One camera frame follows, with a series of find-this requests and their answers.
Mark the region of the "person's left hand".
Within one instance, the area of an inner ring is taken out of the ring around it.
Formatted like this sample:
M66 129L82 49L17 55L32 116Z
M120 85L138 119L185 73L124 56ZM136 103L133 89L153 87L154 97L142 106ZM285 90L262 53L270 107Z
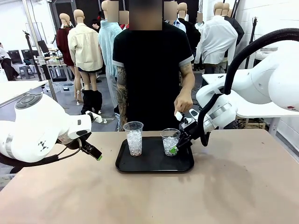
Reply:
M189 92L180 93L174 101L174 115L176 115L177 112L187 112L192 108L192 106L193 100L191 94Z

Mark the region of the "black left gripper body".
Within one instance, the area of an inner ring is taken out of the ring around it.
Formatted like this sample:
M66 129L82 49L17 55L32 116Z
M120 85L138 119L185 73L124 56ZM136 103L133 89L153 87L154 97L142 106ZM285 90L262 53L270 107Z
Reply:
M67 144L67 148L70 150L79 150L79 151L83 149L87 152L91 152L94 149L94 146L87 142L91 134L92 133L87 133L75 140L72 140L71 143Z

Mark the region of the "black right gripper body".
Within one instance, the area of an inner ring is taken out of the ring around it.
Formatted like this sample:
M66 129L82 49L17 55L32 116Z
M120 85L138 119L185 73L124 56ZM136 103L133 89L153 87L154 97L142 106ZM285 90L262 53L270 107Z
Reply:
M192 140L198 138L198 123L195 120L192 120L189 124L185 124L184 122L180 124L180 130L184 130L186 132L186 138L190 141L190 146L192 145Z

